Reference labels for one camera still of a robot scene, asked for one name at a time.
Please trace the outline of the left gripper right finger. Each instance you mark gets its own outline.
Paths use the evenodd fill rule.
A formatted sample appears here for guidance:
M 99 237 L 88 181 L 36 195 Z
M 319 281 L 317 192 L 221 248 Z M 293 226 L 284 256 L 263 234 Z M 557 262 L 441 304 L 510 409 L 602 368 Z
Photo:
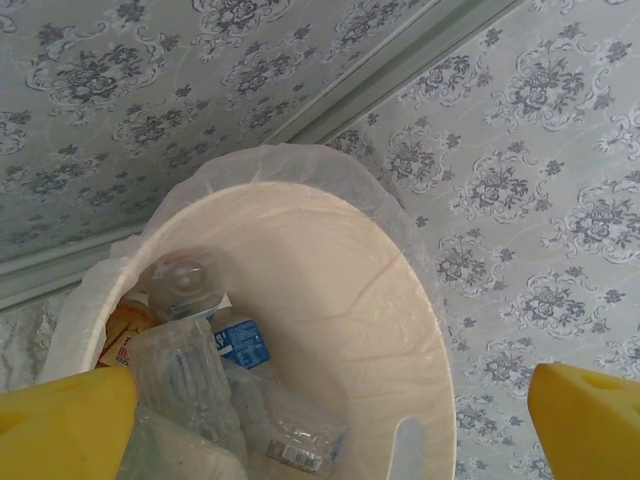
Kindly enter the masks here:
M 640 480 L 640 383 L 536 366 L 529 413 L 554 480 Z

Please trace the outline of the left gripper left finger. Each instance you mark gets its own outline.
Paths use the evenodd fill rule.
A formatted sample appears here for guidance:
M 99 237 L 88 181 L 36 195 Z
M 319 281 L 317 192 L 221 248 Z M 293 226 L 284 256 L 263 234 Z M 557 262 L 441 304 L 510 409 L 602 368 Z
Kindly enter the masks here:
M 125 367 L 0 394 L 0 480 L 115 480 L 137 403 Z

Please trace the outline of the orange drink bottle red label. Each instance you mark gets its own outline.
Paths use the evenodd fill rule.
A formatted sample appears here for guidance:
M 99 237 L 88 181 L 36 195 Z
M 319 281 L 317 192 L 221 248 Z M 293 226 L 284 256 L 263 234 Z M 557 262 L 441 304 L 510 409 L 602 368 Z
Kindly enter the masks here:
M 104 347 L 96 363 L 97 368 L 127 366 L 128 343 L 137 335 L 157 325 L 145 292 L 130 291 L 109 316 Z

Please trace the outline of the clear bottle white cap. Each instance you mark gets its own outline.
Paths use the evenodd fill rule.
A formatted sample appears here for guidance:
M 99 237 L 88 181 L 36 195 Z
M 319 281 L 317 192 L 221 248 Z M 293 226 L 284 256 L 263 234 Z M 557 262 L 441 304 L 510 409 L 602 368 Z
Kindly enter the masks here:
M 238 457 L 246 455 L 231 389 L 205 319 L 147 330 L 129 342 L 127 351 L 142 405 Z

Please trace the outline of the clear bottle blue label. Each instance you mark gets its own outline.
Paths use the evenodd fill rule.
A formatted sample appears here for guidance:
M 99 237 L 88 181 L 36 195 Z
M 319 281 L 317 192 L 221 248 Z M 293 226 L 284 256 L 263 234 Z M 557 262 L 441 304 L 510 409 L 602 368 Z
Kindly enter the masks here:
M 159 324 L 200 317 L 210 320 L 225 296 L 215 255 L 181 249 L 163 255 L 143 274 L 149 308 Z

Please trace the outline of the small blue label water bottle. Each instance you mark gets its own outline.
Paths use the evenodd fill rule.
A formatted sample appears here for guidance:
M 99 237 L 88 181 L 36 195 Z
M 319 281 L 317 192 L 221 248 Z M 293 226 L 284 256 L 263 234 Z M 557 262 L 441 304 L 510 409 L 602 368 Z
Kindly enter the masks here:
M 268 363 L 270 352 L 253 320 L 245 320 L 214 333 L 218 353 L 236 365 L 251 370 Z

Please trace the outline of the clear bottle beige label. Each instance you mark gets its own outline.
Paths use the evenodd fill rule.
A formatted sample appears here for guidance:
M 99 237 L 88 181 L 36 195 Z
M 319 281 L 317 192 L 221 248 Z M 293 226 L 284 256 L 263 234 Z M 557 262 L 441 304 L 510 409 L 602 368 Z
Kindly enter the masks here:
M 349 432 L 340 416 L 240 367 L 227 371 L 247 446 L 303 473 L 331 477 Z

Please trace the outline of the aluminium table edge rail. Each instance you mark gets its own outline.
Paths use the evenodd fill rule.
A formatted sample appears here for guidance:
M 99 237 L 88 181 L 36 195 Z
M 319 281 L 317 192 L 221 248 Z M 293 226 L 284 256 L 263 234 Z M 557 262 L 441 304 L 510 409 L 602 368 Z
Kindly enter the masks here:
M 0 313 L 77 285 L 82 294 L 113 302 L 170 248 L 170 232 L 164 226 L 134 224 L 0 262 Z

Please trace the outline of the aluminium frame post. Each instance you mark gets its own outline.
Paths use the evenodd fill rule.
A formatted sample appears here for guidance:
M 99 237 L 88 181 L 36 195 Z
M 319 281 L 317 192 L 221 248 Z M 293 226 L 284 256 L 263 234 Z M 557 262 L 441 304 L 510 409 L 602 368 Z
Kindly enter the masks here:
M 325 142 L 524 1 L 430 0 L 264 142 Z

